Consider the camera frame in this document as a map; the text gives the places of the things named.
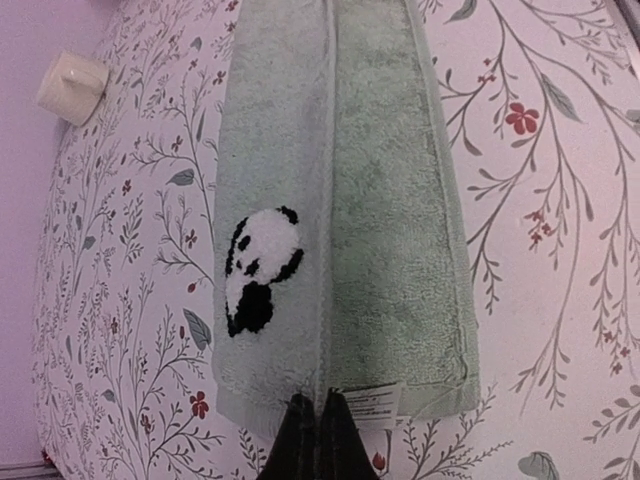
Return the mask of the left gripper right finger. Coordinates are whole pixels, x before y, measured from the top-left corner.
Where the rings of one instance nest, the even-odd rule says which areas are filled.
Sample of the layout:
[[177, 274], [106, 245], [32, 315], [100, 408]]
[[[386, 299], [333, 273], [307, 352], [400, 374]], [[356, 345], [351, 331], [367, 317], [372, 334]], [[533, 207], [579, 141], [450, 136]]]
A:
[[319, 478], [378, 480], [343, 393], [331, 389], [320, 422]]

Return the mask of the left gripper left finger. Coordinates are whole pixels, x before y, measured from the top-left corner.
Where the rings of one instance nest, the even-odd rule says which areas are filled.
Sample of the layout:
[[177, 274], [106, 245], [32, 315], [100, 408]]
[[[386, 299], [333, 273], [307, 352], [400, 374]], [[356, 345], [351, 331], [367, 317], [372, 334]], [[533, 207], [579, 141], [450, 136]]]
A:
[[316, 418], [312, 401], [294, 394], [258, 480], [311, 480], [314, 478]]

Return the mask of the mint green towel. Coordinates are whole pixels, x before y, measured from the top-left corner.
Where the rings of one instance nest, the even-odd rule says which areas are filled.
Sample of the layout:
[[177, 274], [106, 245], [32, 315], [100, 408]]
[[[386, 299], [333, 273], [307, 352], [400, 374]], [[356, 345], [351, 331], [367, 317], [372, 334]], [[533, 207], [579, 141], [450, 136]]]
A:
[[413, 1], [246, 1], [215, 193], [217, 412], [374, 397], [374, 429], [479, 401], [464, 222]]

